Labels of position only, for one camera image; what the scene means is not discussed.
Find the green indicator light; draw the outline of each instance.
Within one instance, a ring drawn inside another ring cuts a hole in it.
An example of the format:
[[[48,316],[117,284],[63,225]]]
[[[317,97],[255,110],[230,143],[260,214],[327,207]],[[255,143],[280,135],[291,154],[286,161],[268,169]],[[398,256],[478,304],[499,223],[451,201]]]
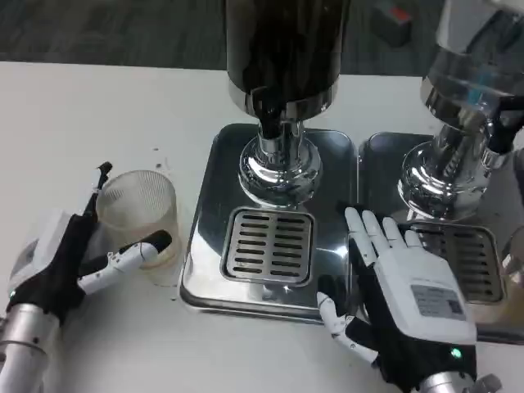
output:
[[[462,358],[462,352],[460,351],[459,348],[453,348],[451,350],[451,356],[453,356],[456,359],[461,359]]]

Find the small red object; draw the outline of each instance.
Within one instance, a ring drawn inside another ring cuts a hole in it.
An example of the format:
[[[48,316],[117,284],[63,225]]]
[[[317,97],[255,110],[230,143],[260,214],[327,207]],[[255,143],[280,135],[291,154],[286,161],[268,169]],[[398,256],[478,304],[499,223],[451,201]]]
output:
[[[409,20],[411,18],[411,16],[409,15],[409,13],[407,13],[406,11],[404,10],[401,10],[400,8],[398,7],[393,7],[391,8],[391,13],[398,19],[398,20],[401,20],[401,21],[405,21],[405,20]]]

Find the robotic hand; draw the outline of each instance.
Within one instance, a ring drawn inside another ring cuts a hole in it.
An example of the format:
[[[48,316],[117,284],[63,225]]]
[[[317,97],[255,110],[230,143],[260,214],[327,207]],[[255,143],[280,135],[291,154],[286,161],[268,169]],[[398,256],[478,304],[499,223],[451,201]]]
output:
[[[171,243],[166,231],[82,263],[97,226],[95,203],[111,164],[81,215],[57,210],[16,262],[9,282],[7,317],[0,331],[0,392],[34,393],[42,385],[49,350],[68,313],[84,297],[156,258]]]
[[[342,282],[318,281],[318,308],[333,338],[380,368],[404,393],[487,393],[501,388],[494,375],[477,379],[477,329],[447,261],[424,250],[418,235],[404,236],[386,217],[346,209],[350,262],[369,323],[346,313]]]

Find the metal slot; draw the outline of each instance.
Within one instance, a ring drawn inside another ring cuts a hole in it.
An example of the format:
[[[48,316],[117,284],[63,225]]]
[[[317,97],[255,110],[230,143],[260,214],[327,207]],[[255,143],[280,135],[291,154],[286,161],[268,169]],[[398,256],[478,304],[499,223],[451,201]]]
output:
[[[253,269],[253,268],[233,268],[235,272],[243,272],[243,273],[253,273],[258,274],[262,273],[261,269]]]
[[[281,233],[275,233],[275,238],[283,240],[302,240],[302,236],[282,235]]]
[[[468,301],[494,304],[504,299],[495,241],[481,227],[416,222],[410,224],[424,248],[444,257]]]
[[[232,220],[231,238],[223,260],[226,277],[285,285],[307,281],[313,236],[313,220],[308,215],[241,210]],[[256,228],[256,232],[246,228]]]
[[[289,232],[302,232],[303,231],[302,228],[288,227],[288,226],[284,226],[284,225],[278,225],[277,226],[277,230],[278,231],[289,231]]]
[[[243,215],[244,219],[258,219],[259,221],[268,221],[269,217],[264,217],[262,215]]]
[[[264,252],[262,250],[248,250],[246,248],[237,248],[237,253],[239,254],[255,254],[255,255],[263,255]]]
[[[271,263],[273,266],[285,266],[287,268],[299,268],[300,264],[296,264],[294,262],[283,262],[281,260],[274,260]]]
[[[294,250],[301,250],[302,246],[300,244],[286,244],[286,243],[275,243],[275,247],[281,248],[292,248]]]
[[[256,260],[254,258],[235,258],[237,262],[241,262],[243,264],[263,264],[263,260]]]
[[[252,224],[252,223],[242,223],[242,227],[245,228],[260,228],[260,229],[267,229],[268,226],[266,224]]]
[[[239,240],[238,244],[245,244],[248,246],[265,246],[265,242],[258,242],[255,240]]]
[[[266,237],[266,236],[268,236],[267,234],[261,233],[261,232],[240,232],[240,234],[242,236],[252,236],[252,237]]]

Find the stainless steel drip tray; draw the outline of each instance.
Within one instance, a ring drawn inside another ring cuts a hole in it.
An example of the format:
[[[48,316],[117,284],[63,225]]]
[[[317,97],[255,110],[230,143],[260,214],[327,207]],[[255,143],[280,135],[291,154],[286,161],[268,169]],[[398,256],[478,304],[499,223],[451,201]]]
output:
[[[311,267],[313,218],[301,213],[240,209],[222,259],[226,278],[305,285]]]
[[[231,124],[213,143],[201,188],[180,297],[208,312],[320,321],[316,290],[323,274],[351,289],[348,233],[341,206],[356,201],[356,156],[337,131],[306,130],[323,176],[312,200],[296,208],[264,208],[238,180],[252,124]]]
[[[359,150],[359,203],[399,223],[408,222],[427,249],[450,262],[477,321],[479,339],[524,344],[524,289],[504,275],[498,257],[524,224],[513,163],[493,173],[474,217],[454,224],[409,221],[397,189],[402,163],[413,147],[430,139],[404,133],[370,138]]]

